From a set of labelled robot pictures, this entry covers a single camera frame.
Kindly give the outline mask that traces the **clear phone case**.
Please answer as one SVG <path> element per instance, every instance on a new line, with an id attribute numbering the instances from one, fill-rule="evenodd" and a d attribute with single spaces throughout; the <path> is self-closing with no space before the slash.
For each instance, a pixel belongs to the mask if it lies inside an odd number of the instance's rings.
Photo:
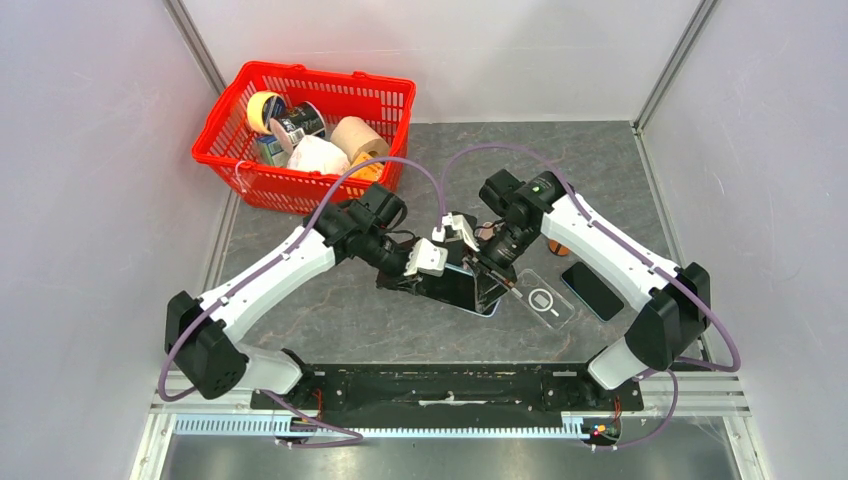
<path id="1" fill-rule="evenodd" d="M 534 270 L 524 269 L 518 274 L 512 293 L 550 330 L 564 329 L 575 315 L 573 305 Z"/>

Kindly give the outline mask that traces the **black phone teal edge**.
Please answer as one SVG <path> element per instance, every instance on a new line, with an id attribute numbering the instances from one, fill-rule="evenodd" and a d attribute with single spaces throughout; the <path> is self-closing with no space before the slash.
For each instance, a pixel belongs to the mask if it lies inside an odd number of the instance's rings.
<path id="1" fill-rule="evenodd" d="M 585 263 L 576 262 L 561 274 L 563 283 L 602 322 L 624 309 L 623 301 Z"/>

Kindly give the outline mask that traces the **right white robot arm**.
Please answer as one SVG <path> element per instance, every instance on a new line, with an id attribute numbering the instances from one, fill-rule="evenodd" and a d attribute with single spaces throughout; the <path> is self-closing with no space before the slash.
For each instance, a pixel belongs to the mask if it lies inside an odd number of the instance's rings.
<path id="1" fill-rule="evenodd" d="M 607 224 L 552 172 L 523 182 L 500 170 L 484 182 L 479 197 L 501 220 L 475 255 L 493 280 L 505 283 L 508 268 L 544 236 L 569 248 L 636 311 L 623 337 L 590 360 L 588 375 L 577 382 L 588 408 L 604 408 L 617 387 L 646 370 L 669 368 L 710 326 L 705 269 L 695 263 L 680 268 L 651 252 Z"/>

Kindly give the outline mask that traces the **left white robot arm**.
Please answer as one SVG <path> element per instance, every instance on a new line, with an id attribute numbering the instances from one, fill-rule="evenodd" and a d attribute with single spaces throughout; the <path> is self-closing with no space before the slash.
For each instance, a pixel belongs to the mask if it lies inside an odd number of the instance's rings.
<path id="1" fill-rule="evenodd" d="M 389 223 L 405 210 L 402 200 L 378 185 L 359 199 L 322 202 L 304 225 L 238 276 L 198 298 L 177 293 L 166 307 L 167 365 L 176 365 L 190 392 L 207 400 L 243 384 L 274 391 L 290 408 L 304 407 L 314 383 L 295 357 L 244 346 L 243 337 L 272 307 L 348 258 L 402 280 L 429 267 L 441 272 L 444 249 L 425 238 L 409 247 L 389 238 Z"/>

